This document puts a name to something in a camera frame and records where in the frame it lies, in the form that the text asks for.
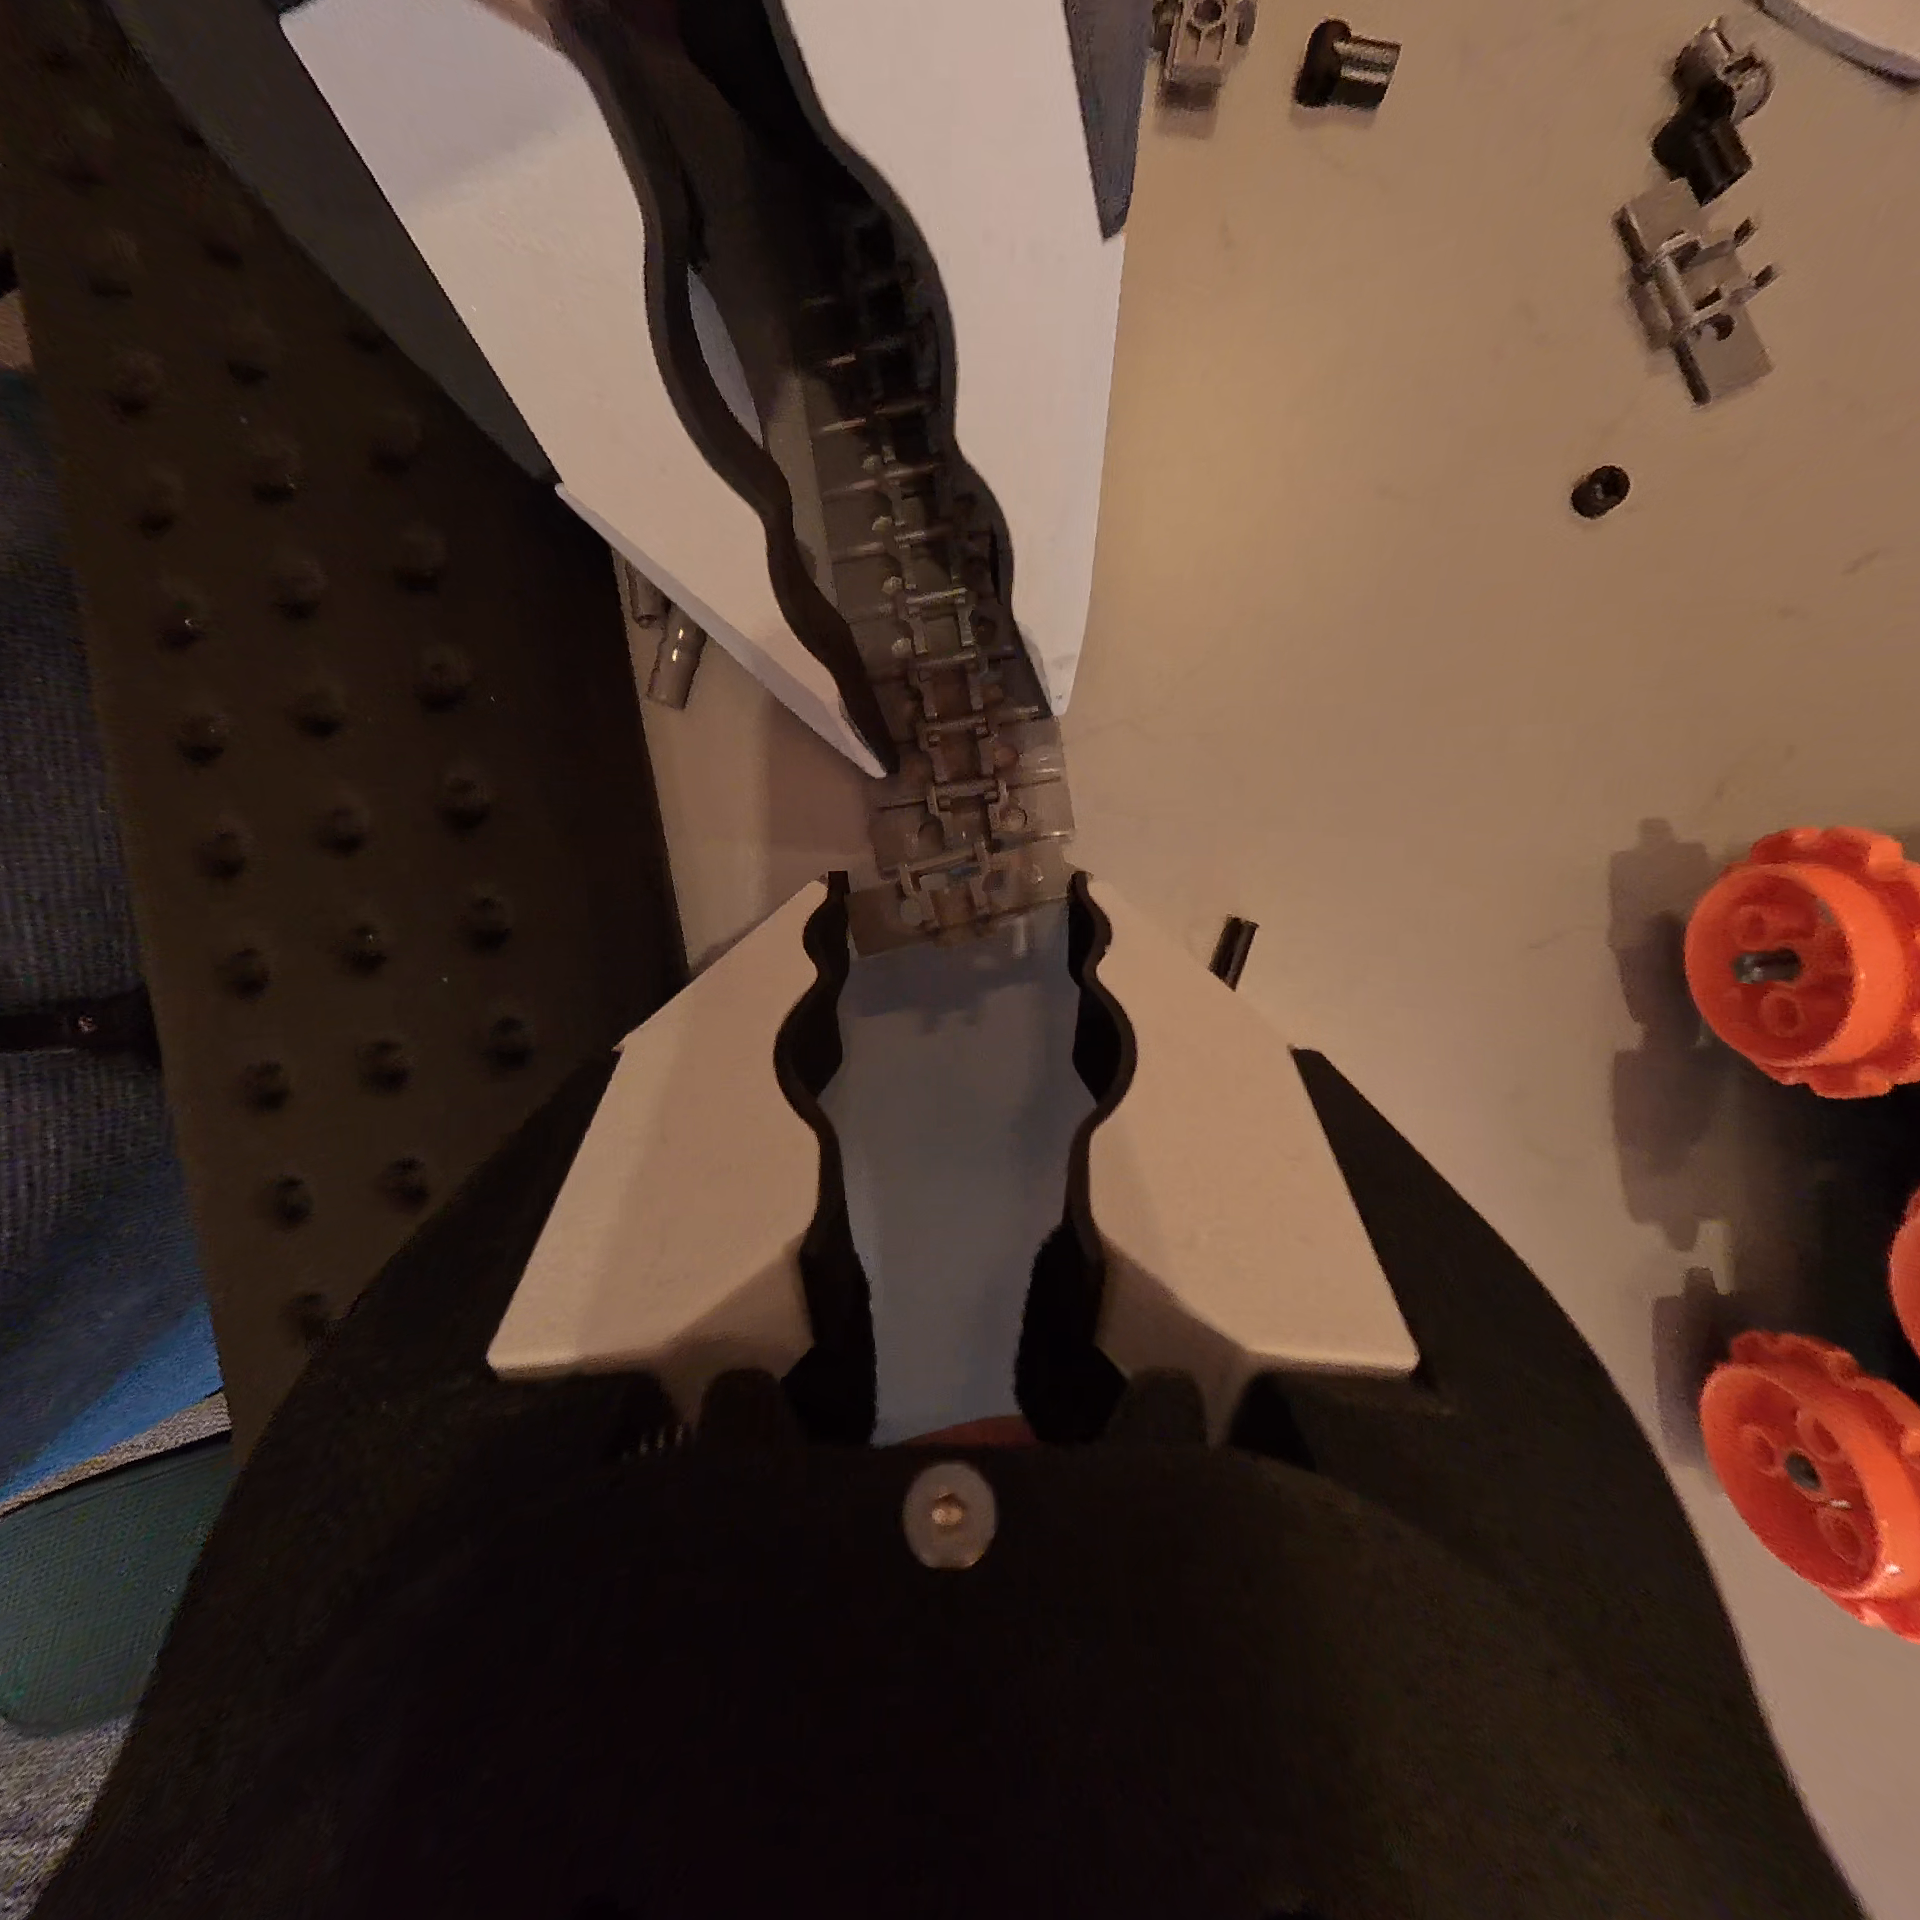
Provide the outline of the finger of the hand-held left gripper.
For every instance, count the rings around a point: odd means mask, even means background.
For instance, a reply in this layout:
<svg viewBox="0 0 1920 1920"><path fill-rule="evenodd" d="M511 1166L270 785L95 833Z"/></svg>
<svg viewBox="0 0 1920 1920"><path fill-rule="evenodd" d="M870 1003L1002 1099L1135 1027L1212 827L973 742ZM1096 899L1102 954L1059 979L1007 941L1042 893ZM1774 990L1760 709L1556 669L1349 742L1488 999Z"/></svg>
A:
<svg viewBox="0 0 1920 1920"><path fill-rule="evenodd" d="M678 158L600 5L280 17L562 500L863 777L895 771L795 500L706 354Z"/></svg>
<svg viewBox="0 0 1920 1920"><path fill-rule="evenodd" d="M943 423L1051 714L1088 634L1130 212L1130 6L767 5L822 143L931 269Z"/></svg>

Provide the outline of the black short connector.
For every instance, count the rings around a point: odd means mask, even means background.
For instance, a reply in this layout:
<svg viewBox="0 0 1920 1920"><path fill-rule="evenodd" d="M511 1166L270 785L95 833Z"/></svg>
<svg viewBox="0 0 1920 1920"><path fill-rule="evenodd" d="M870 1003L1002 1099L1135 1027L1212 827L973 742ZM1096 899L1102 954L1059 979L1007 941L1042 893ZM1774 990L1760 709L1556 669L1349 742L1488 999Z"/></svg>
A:
<svg viewBox="0 0 1920 1920"><path fill-rule="evenodd" d="M1304 109L1376 111L1396 78L1400 41L1360 35L1340 18L1318 20L1303 49L1291 98Z"/></svg>

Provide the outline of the black grey cross connector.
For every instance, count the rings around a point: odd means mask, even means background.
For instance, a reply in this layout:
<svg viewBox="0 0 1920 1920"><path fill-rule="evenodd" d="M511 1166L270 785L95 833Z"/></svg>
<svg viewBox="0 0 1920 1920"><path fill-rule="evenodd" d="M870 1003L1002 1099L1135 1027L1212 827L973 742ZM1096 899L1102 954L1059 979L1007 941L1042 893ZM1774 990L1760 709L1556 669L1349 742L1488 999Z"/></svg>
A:
<svg viewBox="0 0 1920 1920"><path fill-rule="evenodd" d="M1754 165L1742 129L1770 102L1774 67L1716 18L1672 57L1671 91L1672 111L1651 140L1651 156L1669 178L1687 183L1698 206L1710 206Z"/></svg>

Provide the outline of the black perforated panel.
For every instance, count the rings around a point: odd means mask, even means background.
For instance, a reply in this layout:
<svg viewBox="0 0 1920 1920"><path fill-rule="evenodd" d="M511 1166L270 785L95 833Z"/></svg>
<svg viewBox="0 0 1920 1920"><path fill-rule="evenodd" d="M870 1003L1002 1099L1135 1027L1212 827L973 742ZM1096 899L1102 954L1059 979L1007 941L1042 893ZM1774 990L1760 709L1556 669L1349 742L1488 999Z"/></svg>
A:
<svg viewBox="0 0 1920 1920"><path fill-rule="evenodd" d="M421 1235L525 1260L682 931L615 570L131 5L4 5L4 221L240 1449Z"/></svg>

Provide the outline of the grey connector block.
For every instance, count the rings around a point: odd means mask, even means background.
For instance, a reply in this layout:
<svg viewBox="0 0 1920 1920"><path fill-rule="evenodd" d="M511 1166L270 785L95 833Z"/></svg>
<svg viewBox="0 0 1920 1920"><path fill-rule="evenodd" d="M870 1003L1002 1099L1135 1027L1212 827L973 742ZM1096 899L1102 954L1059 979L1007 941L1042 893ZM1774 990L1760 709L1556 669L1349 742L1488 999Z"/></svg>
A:
<svg viewBox="0 0 1920 1920"><path fill-rule="evenodd" d="M1158 93L1212 106L1256 31L1260 3L1157 3Z"/></svg>

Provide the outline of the grey orange toy block vehicle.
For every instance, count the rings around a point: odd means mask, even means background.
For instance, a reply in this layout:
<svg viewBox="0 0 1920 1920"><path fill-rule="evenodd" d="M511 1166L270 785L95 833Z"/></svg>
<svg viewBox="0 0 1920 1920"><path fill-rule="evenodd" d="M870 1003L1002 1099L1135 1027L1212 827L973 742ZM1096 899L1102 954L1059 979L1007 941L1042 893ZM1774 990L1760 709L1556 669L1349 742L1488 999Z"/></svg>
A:
<svg viewBox="0 0 1920 1920"><path fill-rule="evenodd" d="M1890 1098L1917 1075L1915 861L1880 833L1762 837L1695 902L1693 1007L1774 1084ZM1915 1393L1815 1334L1740 1333L1698 1390L1703 1449L1750 1537L1848 1618L1917 1639Z"/></svg>

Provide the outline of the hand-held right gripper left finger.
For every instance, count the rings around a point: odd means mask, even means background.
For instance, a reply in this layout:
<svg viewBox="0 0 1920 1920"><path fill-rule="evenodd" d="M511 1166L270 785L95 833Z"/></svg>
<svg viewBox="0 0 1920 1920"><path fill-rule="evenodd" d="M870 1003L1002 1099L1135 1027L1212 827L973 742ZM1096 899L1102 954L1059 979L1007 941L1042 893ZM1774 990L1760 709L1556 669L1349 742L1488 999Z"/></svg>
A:
<svg viewBox="0 0 1920 1920"><path fill-rule="evenodd" d="M618 1044L491 1334L495 1378L640 1374L690 1419L762 1371L808 1437L872 1439L872 1290L824 1114L848 906L844 881L803 885Z"/></svg>

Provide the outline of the single grey track link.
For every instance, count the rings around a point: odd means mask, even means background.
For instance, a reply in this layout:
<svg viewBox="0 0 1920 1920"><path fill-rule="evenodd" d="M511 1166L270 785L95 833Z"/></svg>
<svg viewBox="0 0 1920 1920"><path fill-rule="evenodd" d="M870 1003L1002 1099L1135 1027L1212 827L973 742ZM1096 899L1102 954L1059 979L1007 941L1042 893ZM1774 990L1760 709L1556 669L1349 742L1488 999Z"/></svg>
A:
<svg viewBox="0 0 1920 1920"><path fill-rule="evenodd" d="M1750 309L1778 271L1747 263L1757 231L1750 214L1722 217L1685 178L1658 183L1615 212L1647 348L1672 358L1695 406L1744 394L1772 370Z"/></svg>

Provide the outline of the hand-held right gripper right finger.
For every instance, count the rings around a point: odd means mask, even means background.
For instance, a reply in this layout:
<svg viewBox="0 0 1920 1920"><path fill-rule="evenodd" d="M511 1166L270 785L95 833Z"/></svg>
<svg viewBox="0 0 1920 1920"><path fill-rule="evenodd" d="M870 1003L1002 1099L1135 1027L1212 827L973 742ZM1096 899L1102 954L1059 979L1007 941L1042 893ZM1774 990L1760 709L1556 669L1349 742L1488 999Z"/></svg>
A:
<svg viewBox="0 0 1920 1920"><path fill-rule="evenodd" d="M1023 1422L1095 1443L1141 1375L1222 1439L1270 1374L1411 1380L1420 1351L1283 1033L1103 881L1072 881L1075 1126L1023 1297Z"/></svg>

